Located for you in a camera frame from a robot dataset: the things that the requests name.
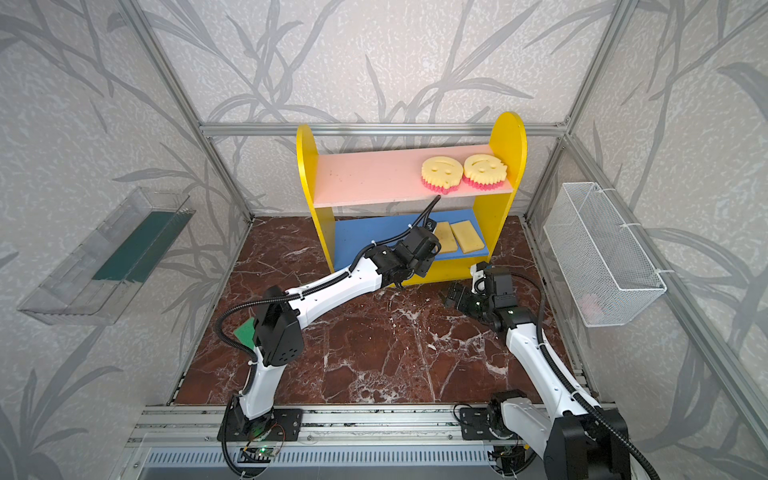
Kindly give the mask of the yellow rectangular sponge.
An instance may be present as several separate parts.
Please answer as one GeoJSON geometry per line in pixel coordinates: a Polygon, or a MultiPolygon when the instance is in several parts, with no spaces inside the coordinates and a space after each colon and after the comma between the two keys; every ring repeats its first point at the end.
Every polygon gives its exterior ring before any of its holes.
{"type": "Polygon", "coordinates": [[[464,254],[481,251],[485,248],[485,243],[471,221],[453,223],[450,225],[452,233],[459,247],[464,254]]]}

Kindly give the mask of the yellow smiley sponge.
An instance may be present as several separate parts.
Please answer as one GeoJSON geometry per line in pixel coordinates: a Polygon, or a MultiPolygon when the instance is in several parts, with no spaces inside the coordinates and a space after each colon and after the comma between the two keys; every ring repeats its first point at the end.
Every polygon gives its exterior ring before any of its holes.
{"type": "Polygon", "coordinates": [[[463,176],[463,165],[448,156],[430,157],[421,166],[423,185],[439,194],[448,194],[457,190],[463,176]]]}
{"type": "Polygon", "coordinates": [[[490,154],[471,155],[464,161],[463,180],[479,190],[493,190],[504,185],[507,165],[490,154]]]}

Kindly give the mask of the green sponge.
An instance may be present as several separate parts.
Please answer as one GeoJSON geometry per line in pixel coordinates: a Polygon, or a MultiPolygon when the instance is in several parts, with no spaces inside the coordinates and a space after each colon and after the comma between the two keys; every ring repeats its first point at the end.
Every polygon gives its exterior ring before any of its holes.
{"type": "Polygon", "coordinates": [[[251,317],[246,320],[242,325],[234,330],[233,334],[243,346],[253,350],[255,346],[255,319],[251,317]]]}

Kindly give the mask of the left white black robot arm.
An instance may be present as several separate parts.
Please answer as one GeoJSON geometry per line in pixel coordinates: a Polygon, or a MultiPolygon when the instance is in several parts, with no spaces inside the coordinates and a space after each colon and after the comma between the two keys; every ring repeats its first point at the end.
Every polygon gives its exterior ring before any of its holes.
{"type": "Polygon", "coordinates": [[[214,326],[218,338],[248,356],[249,375],[243,389],[231,396],[217,440],[243,441],[268,434],[277,424],[274,398],[286,365],[304,349],[302,331],[324,314],[364,294],[391,285],[401,289],[414,276],[424,278],[441,245],[429,218],[441,197],[435,196],[403,232],[363,247],[350,265],[318,281],[293,289],[275,286],[265,297],[236,305],[214,326]],[[252,344],[226,334],[230,316],[254,309],[252,344]]]}

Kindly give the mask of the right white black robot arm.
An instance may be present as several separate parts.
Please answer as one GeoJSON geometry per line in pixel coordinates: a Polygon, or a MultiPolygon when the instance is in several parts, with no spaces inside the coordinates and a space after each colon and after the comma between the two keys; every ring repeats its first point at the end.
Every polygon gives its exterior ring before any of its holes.
{"type": "Polygon", "coordinates": [[[626,421],[606,409],[570,373],[546,339],[546,305],[532,313],[518,303],[519,274],[487,262],[470,269],[470,285],[455,282],[445,299],[488,326],[524,368],[544,407],[524,394],[490,402],[489,425],[532,448],[550,479],[657,479],[659,473],[629,438],[626,421]]]}

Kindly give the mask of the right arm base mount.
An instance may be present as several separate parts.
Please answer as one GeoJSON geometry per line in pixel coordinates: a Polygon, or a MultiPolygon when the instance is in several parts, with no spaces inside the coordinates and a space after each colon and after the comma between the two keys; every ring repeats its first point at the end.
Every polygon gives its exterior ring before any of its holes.
{"type": "Polygon", "coordinates": [[[452,415],[461,429],[463,440],[518,441],[521,437],[504,426],[488,407],[457,404],[452,415]]]}

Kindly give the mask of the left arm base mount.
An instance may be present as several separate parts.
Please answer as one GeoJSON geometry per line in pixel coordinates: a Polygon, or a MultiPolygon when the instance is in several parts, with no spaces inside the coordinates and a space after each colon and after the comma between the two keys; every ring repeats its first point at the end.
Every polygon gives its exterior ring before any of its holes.
{"type": "Polygon", "coordinates": [[[240,405],[228,408],[217,434],[219,442],[275,441],[294,442],[298,439],[304,411],[278,408],[248,419],[240,405]]]}

